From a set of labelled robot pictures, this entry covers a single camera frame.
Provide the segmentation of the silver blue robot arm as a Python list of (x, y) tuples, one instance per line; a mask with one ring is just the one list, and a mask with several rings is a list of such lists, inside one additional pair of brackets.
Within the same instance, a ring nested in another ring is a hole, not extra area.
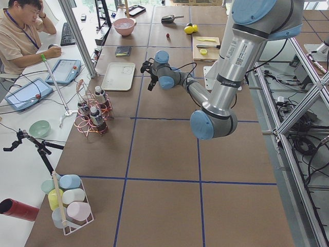
[(173, 69), (167, 52), (160, 50), (154, 61), (145, 61), (141, 72), (151, 75), (148, 86), (162, 89), (183, 86), (200, 104), (192, 113), (190, 127), (199, 139), (232, 134), (237, 116), (230, 108), (238, 88), (268, 41), (297, 36), (302, 28), (303, 1), (233, 1), (218, 60), (213, 64), (214, 86), (207, 91), (190, 73)]

